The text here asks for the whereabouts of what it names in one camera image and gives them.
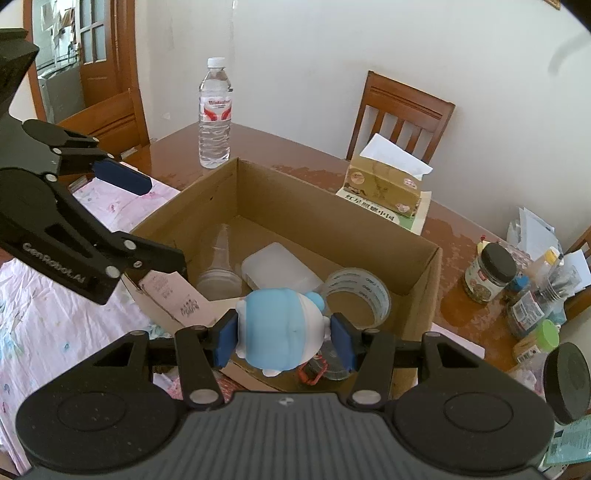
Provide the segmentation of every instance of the glass window pane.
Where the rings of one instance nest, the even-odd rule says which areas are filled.
[[[96,27],[93,32],[95,33],[95,53],[97,60],[106,60],[107,51],[105,46],[105,26]]]
[[[105,19],[105,0],[92,0],[92,20],[102,22]]]
[[[80,0],[80,23],[82,23],[81,27],[88,27],[92,23],[90,18],[91,10],[91,0]]]
[[[90,30],[82,32],[82,59],[84,63],[94,61],[92,58],[92,33]]]

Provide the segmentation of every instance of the green jar lid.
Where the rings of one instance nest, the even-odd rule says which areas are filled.
[[[544,352],[551,352],[558,347],[558,344],[560,343],[558,327],[552,322],[552,320],[542,320],[535,328],[535,335],[538,339],[538,346]]]

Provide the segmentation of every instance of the bottle label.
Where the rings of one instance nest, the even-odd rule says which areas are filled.
[[[529,330],[539,320],[544,318],[544,312],[535,302],[533,295],[528,291],[520,300],[511,307],[513,317],[524,330]]]
[[[517,363],[520,364],[524,360],[527,360],[528,358],[531,358],[534,355],[537,355],[538,353],[542,353],[542,350],[540,350],[537,345],[533,345],[532,347],[517,355],[515,357],[515,360],[517,360]]]
[[[478,264],[478,257],[474,259],[471,265],[466,269],[465,273],[466,285],[479,301],[491,301],[495,298],[503,287],[495,285],[491,282],[485,273],[480,269]]]
[[[219,122],[232,119],[232,97],[201,97],[202,122]]]

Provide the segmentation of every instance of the printed label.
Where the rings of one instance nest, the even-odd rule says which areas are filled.
[[[517,363],[520,364],[522,361],[527,360],[538,353],[542,353],[542,350],[540,350],[537,345],[534,345],[528,348],[525,352],[521,352],[519,355],[517,355],[515,360],[517,360]]]
[[[201,97],[201,120],[203,122],[218,122],[232,119],[232,97]]]
[[[544,312],[535,302],[533,295],[528,291],[520,300],[511,307],[511,312],[521,328],[529,330],[530,327],[544,318]]]
[[[150,271],[139,286],[172,318],[185,326],[215,323],[210,302],[178,272]]]
[[[480,269],[478,258],[475,258],[465,273],[466,285],[474,296],[480,301],[491,301],[503,289],[491,282],[486,274]]]

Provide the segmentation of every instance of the black jar lid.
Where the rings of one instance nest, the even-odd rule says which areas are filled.
[[[511,254],[499,244],[488,244],[480,254],[489,273],[503,283],[509,283],[517,275],[517,265]]]
[[[581,350],[566,342],[555,348],[544,363],[544,396],[563,425],[581,418],[591,398],[589,367]]]

